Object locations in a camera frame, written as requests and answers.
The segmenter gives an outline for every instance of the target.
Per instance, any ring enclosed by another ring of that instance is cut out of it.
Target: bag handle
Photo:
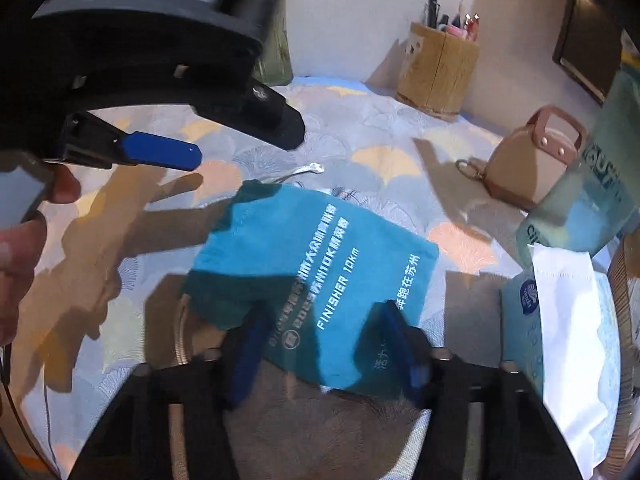
[[[578,133],[578,138],[575,140],[574,146],[576,151],[579,150],[582,146],[582,141],[587,136],[587,129],[582,126],[580,121],[578,121],[578,119],[572,116],[569,112],[553,105],[543,106],[530,117],[529,121],[527,121],[527,126],[531,126],[532,124],[534,125],[534,138],[540,142],[542,137],[546,136],[546,124],[549,122],[551,115],[561,118],[574,128]]]

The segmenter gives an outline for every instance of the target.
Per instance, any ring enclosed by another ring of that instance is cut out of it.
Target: keyring
[[[464,158],[459,158],[456,161],[456,168],[458,171],[462,173],[467,178],[471,180],[482,180],[484,178],[484,173],[480,168],[478,168],[474,163]]]

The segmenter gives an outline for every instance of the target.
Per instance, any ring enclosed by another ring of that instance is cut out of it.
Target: clear plastic container
[[[582,153],[516,231],[520,262],[540,243],[594,256],[640,205],[640,72],[623,64]]]

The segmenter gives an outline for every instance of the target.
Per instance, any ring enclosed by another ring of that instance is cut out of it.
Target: white tissue
[[[540,302],[543,402],[588,480],[598,465],[590,431],[607,415],[598,399],[605,351],[596,333],[600,300],[591,258],[540,244],[529,249]]]

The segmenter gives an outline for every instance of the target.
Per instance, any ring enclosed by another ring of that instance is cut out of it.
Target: cable
[[[18,415],[18,410],[15,407],[14,398],[11,396],[11,392],[9,391],[9,386],[7,386],[6,382],[4,381],[4,371],[2,370],[2,366],[0,366],[0,381],[2,381],[2,386],[4,386],[4,392],[6,393],[6,398],[9,401],[9,406],[11,407],[11,411],[14,412],[15,420],[18,423],[18,426],[20,427],[20,430],[22,431],[22,434],[24,435],[24,438],[27,441],[27,444],[29,444],[29,447],[31,448],[31,450],[35,453],[35,455],[44,464],[44,467],[47,468],[49,473],[51,473],[58,480],[61,480],[60,479],[60,474],[57,473],[49,465],[49,462],[47,462],[47,460],[42,456],[42,454],[38,451],[38,448],[33,443],[33,440],[31,440],[31,438],[29,437],[29,434],[27,433],[27,430],[24,427],[24,424],[22,423],[22,420],[20,419],[20,415]]]

